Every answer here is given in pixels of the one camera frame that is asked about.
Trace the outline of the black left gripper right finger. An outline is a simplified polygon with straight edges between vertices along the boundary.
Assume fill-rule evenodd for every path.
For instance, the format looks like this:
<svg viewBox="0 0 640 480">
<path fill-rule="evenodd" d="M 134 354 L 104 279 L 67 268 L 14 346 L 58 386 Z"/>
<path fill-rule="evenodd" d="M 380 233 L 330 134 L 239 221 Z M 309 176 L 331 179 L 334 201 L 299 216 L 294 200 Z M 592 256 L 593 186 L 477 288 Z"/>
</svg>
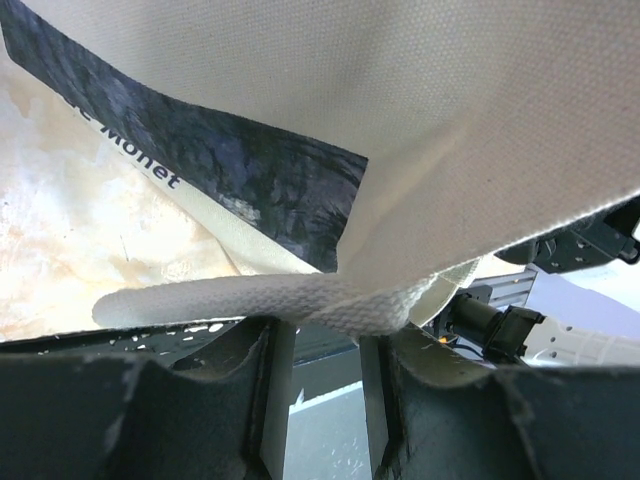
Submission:
<svg viewBox="0 0 640 480">
<path fill-rule="evenodd" d="M 635 367 L 495 369 L 407 327 L 360 341 L 377 479 L 635 479 Z"/>
</svg>

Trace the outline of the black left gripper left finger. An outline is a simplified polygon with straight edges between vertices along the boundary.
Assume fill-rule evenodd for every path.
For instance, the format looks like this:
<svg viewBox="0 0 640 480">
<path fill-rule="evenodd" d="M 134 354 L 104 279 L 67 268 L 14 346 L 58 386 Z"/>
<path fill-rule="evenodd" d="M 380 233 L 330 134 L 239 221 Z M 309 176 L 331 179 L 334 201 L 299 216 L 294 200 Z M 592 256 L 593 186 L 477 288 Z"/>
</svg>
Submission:
<svg viewBox="0 0 640 480">
<path fill-rule="evenodd" d="M 171 365 L 1 353 L 5 479 L 279 479 L 294 327 L 240 320 Z"/>
</svg>

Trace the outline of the cream canvas tote bag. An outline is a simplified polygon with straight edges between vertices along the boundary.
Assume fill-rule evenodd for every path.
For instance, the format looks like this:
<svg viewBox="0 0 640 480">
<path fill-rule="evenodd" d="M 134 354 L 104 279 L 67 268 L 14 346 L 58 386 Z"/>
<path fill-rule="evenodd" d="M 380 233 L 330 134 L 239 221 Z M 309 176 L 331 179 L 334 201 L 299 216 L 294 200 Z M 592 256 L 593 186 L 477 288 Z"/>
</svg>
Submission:
<svg viewBox="0 0 640 480">
<path fill-rule="evenodd" d="M 5 1 L 1 335 L 387 334 L 639 192 L 635 1 Z"/>
</svg>

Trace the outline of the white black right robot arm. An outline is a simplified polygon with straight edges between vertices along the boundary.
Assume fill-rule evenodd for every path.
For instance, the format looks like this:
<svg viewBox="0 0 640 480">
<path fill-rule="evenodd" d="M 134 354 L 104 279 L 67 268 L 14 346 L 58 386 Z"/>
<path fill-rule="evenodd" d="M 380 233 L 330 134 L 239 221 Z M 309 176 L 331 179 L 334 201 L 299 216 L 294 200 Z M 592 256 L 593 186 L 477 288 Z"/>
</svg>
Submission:
<svg viewBox="0 0 640 480">
<path fill-rule="evenodd" d="M 496 256 L 521 272 L 459 290 L 428 333 L 494 365 L 638 365 L 637 198 Z"/>
</svg>

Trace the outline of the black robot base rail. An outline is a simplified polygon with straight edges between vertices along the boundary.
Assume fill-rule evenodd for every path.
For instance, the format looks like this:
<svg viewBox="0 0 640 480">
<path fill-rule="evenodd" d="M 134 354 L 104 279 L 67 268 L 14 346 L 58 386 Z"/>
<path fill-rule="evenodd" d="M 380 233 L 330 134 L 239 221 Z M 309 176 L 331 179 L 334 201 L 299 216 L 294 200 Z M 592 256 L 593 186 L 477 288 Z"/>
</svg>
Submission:
<svg viewBox="0 0 640 480">
<path fill-rule="evenodd" d="M 34 354 L 150 354 L 165 365 L 187 357 L 235 327 L 238 319 L 139 327 L 124 330 L 102 329 L 59 333 L 38 338 L 6 341 L 1 353 Z M 325 327 L 299 327 L 296 330 L 294 363 L 324 359 L 356 348 L 353 341 Z"/>
</svg>

